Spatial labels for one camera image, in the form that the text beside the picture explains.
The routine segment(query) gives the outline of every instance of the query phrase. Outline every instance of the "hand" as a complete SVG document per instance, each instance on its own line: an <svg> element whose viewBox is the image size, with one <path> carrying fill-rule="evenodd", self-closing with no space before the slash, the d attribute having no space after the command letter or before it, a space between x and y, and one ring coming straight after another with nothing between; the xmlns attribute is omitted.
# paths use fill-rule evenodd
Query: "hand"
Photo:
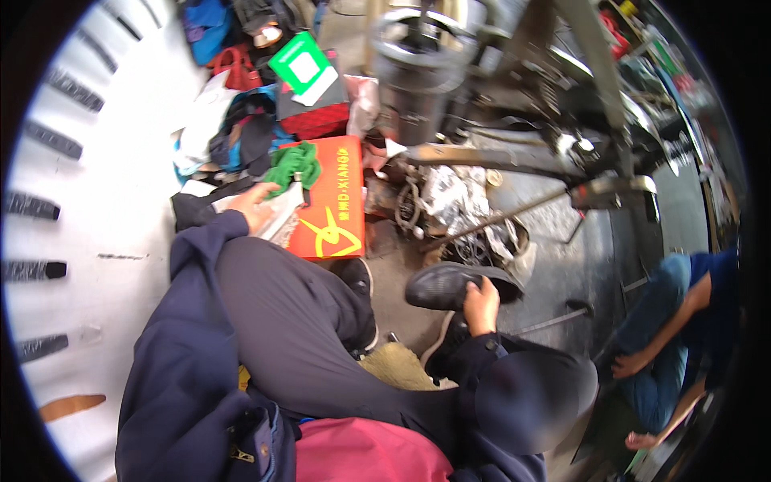
<svg viewBox="0 0 771 482"><path fill-rule="evenodd" d="M640 450L652 449L653 447L659 445L661 441L657 436L653 436L650 433L641 435L640 433L629 432L627 438L624 439L624 443L629 450Z"/></svg>
<svg viewBox="0 0 771 482"><path fill-rule="evenodd" d="M645 352L637 352L631 355L617 356L614 365L611 367L613 378L626 378L639 372L651 360Z"/></svg>
<svg viewBox="0 0 771 482"><path fill-rule="evenodd" d="M273 215L273 210L269 206L256 207L256 204L260 204L269 192L277 190L279 187L276 183L255 184L250 190L238 194L227 209L243 214L246 218L246 224L249 225L249 234L254 234Z"/></svg>
<svg viewBox="0 0 771 482"><path fill-rule="evenodd" d="M466 300L463 302L463 314L469 325L471 336L495 333L495 318L498 316L500 297L498 290L487 276L482 277L482 289L469 281L466 284Z"/></svg>

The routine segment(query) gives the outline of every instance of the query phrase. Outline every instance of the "green cloth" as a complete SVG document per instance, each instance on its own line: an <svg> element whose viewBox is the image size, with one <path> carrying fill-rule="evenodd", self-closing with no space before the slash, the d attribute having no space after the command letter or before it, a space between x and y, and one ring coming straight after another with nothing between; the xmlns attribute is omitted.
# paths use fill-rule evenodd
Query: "green cloth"
<svg viewBox="0 0 771 482"><path fill-rule="evenodd" d="M271 168L262 182L276 183L281 188L271 192L268 199L283 194L295 178L302 173L302 186L310 189L322 173L322 166L316 159L316 145L302 141L294 147L285 147L271 154Z"/></svg>

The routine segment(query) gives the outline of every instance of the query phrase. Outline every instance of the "red handbag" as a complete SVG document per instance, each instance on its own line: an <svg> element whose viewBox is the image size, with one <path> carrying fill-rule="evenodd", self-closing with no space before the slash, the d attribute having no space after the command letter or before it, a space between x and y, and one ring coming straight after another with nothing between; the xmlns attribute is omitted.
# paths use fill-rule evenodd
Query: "red handbag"
<svg viewBox="0 0 771 482"><path fill-rule="evenodd" d="M238 47L228 47L214 59L214 75L230 70L225 86L241 92L262 87L262 79L249 59L249 53Z"/></svg>

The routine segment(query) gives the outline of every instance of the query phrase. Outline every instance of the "pink shirt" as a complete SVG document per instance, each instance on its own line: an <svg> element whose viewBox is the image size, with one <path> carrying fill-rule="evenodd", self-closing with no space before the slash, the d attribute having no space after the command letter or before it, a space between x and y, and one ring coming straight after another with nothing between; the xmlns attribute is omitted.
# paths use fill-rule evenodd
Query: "pink shirt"
<svg viewBox="0 0 771 482"><path fill-rule="evenodd" d="M300 430L297 482L440 482L453 472L433 442L402 426L351 417L312 420Z"/></svg>

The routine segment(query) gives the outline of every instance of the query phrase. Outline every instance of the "white wall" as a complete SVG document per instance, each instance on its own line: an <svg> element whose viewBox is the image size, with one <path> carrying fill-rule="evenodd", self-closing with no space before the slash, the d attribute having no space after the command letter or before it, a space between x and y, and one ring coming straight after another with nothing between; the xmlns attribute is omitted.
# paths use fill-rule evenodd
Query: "white wall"
<svg viewBox="0 0 771 482"><path fill-rule="evenodd" d="M114 472L116 428L133 343L168 286L173 239L169 197L179 189L170 134L207 79L193 62L176 8L147 0L112 0L143 39L138 42L95 4L81 21L117 61L115 74L81 40L71 37L53 61L106 101L92 113L50 86L41 86L28 118L83 145L80 161L28 137L16 148L8 188L56 202L57 222L9 215L4 259L67 262L67 276L6 284L5 302L15 339L97 325L102 340L28 362L22 370L38 406L78 394L106 402L48 424L74 471L87 481ZM103 259L97 255L143 257Z"/></svg>

